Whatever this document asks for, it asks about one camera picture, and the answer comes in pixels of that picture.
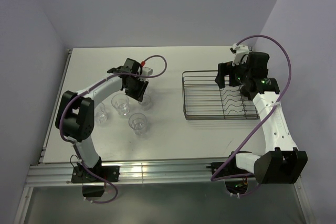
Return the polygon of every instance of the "table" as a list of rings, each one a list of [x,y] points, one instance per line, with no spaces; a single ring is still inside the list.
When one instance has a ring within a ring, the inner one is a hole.
[[[76,48],[72,51],[61,93],[83,89],[106,76],[112,67],[123,65],[127,58],[141,62],[150,55],[163,55],[168,62],[164,75],[149,80],[148,93],[152,110],[143,112],[149,121],[146,137],[138,137],[128,126],[131,114],[141,112],[138,102],[130,99],[131,112],[119,116],[111,105],[113,95],[103,101],[109,119],[95,125],[93,143],[103,161],[150,161],[227,157],[257,125],[259,120],[187,121],[182,106],[182,72],[216,70],[220,62],[233,59],[229,46],[199,47],[128,47]],[[159,73],[161,59],[149,60],[146,66]],[[65,143],[55,127],[55,118],[47,135],[44,163],[69,162],[74,149]],[[265,153],[265,138],[260,129],[243,150]]]

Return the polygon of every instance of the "clear glass cup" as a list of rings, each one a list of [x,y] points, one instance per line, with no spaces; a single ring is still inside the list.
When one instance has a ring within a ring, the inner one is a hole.
[[[101,102],[95,108],[95,117],[94,120],[96,123],[101,124],[106,122],[108,115],[105,109],[105,105]]]
[[[131,115],[128,124],[136,135],[143,135],[147,131],[147,118],[142,113]]]
[[[130,112],[130,101],[125,94],[116,94],[111,103],[119,115],[127,115]]]
[[[143,111],[151,109],[153,107],[152,99],[149,95],[144,94],[142,98],[142,102],[138,102],[141,105],[141,109]]]

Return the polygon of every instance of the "metal wire rack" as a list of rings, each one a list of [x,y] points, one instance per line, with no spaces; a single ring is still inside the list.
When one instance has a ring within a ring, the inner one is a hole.
[[[187,120],[258,119],[252,101],[244,97],[241,87],[220,89],[215,83],[216,70],[182,73],[183,112]]]

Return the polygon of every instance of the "gray wall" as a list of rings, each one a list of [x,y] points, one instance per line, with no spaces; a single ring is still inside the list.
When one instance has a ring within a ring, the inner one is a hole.
[[[29,165],[39,158],[65,55],[35,0],[0,0],[1,223],[12,223]]]
[[[293,76],[283,108],[289,130],[308,153],[303,182],[317,219],[336,221],[336,0],[278,0],[262,34],[288,50]],[[270,74],[287,79],[281,52],[258,39],[256,49],[271,55]]]
[[[39,0],[69,47],[231,45],[276,0]]]

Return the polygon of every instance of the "gray floor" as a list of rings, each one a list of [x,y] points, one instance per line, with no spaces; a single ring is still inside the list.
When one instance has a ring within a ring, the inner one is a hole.
[[[293,185],[263,185],[230,198],[223,183],[119,186],[117,199],[95,205],[81,187],[34,189],[25,223],[304,223]],[[108,198],[113,193],[104,195]]]

